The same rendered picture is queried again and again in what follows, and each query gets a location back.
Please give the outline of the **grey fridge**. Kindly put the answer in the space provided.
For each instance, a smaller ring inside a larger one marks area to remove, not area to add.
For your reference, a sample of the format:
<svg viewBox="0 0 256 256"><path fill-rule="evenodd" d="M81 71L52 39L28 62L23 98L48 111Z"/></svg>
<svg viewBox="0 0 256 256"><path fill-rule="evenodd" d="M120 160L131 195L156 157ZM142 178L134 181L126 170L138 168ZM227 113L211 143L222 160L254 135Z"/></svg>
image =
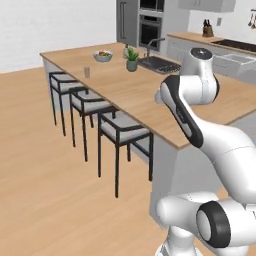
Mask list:
<svg viewBox="0 0 256 256"><path fill-rule="evenodd" d="M138 0L116 0L117 41L137 46Z"/></svg>

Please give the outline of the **grey base cupboards run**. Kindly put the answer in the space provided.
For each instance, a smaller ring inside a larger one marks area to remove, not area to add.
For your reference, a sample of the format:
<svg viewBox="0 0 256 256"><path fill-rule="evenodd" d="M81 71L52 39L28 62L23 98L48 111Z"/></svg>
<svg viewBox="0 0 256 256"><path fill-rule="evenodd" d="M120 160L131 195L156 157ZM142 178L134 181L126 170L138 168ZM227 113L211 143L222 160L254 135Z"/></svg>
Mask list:
<svg viewBox="0 0 256 256"><path fill-rule="evenodd" d="M182 62L192 48L205 48L213 54L215 73L256 85L256 57L253 56L172 36L168 38L167 56Z"/></svg>

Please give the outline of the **grey bowl of fruit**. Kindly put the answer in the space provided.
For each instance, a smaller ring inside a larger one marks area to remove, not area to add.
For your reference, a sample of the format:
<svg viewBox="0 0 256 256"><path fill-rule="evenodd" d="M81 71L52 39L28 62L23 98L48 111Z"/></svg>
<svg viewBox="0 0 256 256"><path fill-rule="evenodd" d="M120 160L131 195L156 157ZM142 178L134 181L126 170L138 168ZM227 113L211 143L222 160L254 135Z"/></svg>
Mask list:
<svg viewBox="0 0 256 256"><path fill-rule="evenodd" d="M109 62L113 57L113 53L107 50L95 51L93 57L97 62Z"/></svg>

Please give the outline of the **black bar stool grey seat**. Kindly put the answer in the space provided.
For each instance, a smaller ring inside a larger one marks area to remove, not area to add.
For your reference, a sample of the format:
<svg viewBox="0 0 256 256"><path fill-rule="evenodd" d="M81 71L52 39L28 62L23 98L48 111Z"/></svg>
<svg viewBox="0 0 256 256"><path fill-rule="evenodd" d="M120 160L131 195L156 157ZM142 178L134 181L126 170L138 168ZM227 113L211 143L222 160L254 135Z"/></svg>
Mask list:
<svg viewBox="0 0 256 256"><path fill-rule="evenodd" d="M50 95L51 95L51 101L52 101L54 124L57 124L55 100L58 100L59 108L60 108L62 132L63 132L63 135L66 135L63 97L69 94L70 89L80 86L80 83L76 79L69 76L64 71L50 72L48 74L48 81L49 81Z"/></svg>
<svg viewBox="0 0 256 256"><path fill-rule="evenodd" d="M116 117L117 109L112 106L108 101L101 98L96 93L89 89L79 86L69 90L69 103L70 103L70 118L71 118L71 131L72 143L76 146L75 141L75 126L74 126L74 111L77 111L82 118L82 133L83 133L83 147L84 159L88 161L87 151L87 137L86 137L86 122L85 118L90 118L91 127L94 127L93 116L99 113L111 113L112 117Z"/></svg>
<svg viewBox="0 0 256 256"><path fill-rule="evenodd" d="M120 148L127 147L127 160L131 160L131 146L142 152L149 162L149 181L153 180L154 135L128 115L115 118L98 114L98 177L101 177L101 137L105 136L115 146L115 197L119 197Z"/></svg>

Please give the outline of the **dark kitchen sink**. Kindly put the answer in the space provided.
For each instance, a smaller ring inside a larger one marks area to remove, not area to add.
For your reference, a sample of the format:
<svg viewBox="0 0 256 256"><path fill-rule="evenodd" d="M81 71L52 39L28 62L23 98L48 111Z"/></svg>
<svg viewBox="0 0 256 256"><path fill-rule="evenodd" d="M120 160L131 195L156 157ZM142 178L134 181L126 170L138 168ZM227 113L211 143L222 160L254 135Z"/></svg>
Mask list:
<svg viewBox="0 0 256 256"><path fill-rule="evenodd" d="M157 56L139 59L138 64L144 68L163 75L178 72L181 69L179 64L159 58Z"/></svg>

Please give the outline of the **hanging kitchen tools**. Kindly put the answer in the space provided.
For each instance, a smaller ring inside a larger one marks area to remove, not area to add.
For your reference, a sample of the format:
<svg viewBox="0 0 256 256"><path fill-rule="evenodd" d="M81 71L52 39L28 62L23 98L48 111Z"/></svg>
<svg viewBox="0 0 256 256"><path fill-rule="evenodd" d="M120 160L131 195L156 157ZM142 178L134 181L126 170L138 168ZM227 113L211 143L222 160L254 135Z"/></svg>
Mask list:
<svg viewBox="0 0 256 256"><path fill-rule="evenodd" d="M251 29L255 29L256 28L256 9L251 9L251 17L250 17L248 26Z"/></svg>

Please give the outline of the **black hob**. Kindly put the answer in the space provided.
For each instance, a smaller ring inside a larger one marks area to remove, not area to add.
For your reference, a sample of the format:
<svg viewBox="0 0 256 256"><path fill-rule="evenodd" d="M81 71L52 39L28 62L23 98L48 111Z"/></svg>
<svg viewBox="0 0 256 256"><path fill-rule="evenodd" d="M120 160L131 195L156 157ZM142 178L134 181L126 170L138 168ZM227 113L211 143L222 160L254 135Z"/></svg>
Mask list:
<svg viewBox="0 0 256 256"><path fill-rule="evenodd" d="M222 45L222 46L227 46L235 49L240 49L240 50L245 50L245 51L250 51L250 52L255 52L256 53L256 45L255 44L250 44L246 42L240 42L240 41L235 41L235 40L229 40L229 39L223 39L219 41L214 41L214 44L217 45Z"/></svg>

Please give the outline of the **green plant in grey pot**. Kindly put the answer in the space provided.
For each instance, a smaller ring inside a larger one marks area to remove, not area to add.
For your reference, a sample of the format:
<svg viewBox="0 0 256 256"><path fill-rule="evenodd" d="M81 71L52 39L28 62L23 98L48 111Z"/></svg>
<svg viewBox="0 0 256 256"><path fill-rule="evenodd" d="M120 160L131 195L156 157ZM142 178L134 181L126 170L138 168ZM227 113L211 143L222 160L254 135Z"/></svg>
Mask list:
<svg viewBox="0 0 256 256"><path fill-rule="evenodd" d="M129 47L126 54L126 68L129 72L135 72L137 70L138 59L139 53L132 47Z"/></svg>

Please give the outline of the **black built-in microwave oven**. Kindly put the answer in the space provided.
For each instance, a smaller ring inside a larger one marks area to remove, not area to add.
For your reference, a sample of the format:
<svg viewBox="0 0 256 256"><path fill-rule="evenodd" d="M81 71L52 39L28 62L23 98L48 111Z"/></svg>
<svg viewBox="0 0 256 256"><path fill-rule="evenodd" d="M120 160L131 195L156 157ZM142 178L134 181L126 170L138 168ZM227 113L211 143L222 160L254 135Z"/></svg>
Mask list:
<svg viewBox="0 0 256 256"><path fill-rule="evenodd" d="M164 11L165 0L140 0L140 8L149 11Z"/></svg>

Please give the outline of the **brown knife block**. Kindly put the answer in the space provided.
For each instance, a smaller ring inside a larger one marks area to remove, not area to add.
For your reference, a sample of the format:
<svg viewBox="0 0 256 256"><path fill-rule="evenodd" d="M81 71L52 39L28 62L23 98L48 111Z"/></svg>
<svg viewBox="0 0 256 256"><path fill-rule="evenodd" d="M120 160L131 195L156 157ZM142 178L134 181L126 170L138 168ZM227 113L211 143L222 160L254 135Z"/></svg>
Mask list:
<svg viewBox="0 0 256 256"><path fill-rule="evenodd" d="M212 26L210 25L210 21L205 19L203 22L203 37L213 37L213 29Z"/></svg>

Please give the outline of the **grey wall cupboards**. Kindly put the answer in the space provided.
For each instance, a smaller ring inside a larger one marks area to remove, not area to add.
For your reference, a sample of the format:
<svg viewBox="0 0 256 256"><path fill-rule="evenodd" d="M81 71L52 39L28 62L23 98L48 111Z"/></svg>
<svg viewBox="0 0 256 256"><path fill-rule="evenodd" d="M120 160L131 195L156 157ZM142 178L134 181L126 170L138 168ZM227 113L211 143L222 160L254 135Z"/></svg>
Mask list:
<svg viewBox="0 0 256 256"><path fill-rule="evenodd" d="M233 12L236 0L179 0L181 9L225 13Z"/></svg>

